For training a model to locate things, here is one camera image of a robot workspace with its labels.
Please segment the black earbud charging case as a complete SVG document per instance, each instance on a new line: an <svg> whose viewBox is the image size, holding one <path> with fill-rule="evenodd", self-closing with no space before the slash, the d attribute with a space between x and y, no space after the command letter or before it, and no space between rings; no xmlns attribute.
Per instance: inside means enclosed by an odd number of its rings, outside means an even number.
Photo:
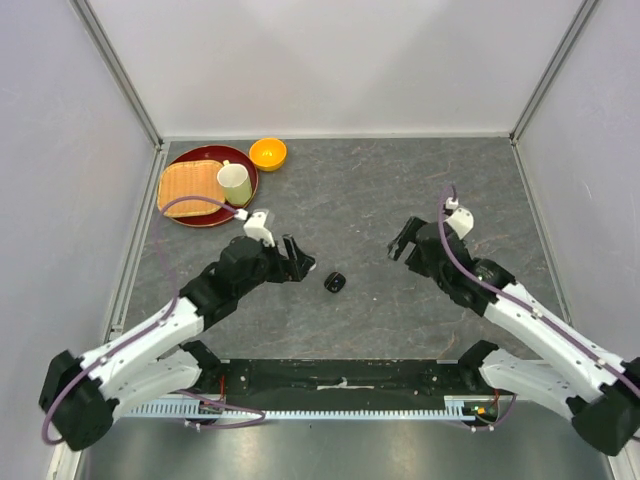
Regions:
<svg viewBox="0 0 640 480"><path fill-rule="evenodd" d="M331 272L324 281L324 288L330 293L340 292L346 285L346 277L337 271Z"/></svg>

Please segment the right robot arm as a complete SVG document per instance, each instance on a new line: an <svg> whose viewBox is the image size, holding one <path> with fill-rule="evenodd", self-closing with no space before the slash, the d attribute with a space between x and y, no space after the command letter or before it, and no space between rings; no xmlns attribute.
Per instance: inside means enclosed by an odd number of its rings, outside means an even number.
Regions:
<svg viewBox="0 0 640 480"><path fill-rule="evenodd" d="M616 456L639 438L639 361L598 346L555 316L498 263L472 256L464 237L472 215L459 209L442 223L412 216L389 243L403 252L408 269L432 279L456 305L506 330L546 366L518 359L489 343L477 343L458 368L467 392L487 387L523 396L567 419L597 451Z"/></svg>

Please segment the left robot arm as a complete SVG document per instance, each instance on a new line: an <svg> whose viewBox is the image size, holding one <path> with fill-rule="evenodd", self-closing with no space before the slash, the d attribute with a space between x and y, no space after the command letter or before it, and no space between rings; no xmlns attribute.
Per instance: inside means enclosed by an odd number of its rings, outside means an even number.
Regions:
<svg viewBox="0 0 640 480"><path fill-rule="evenodd" d="M236 311L263 283L300 282L316 261L290 235L285 248L249 236L234 238L157 313L78 357L64 350L49 363L38 404L41 438L81 451L101 439L126 411L167 393L208 393L219 382L217 357L196 336Z"/></svg>

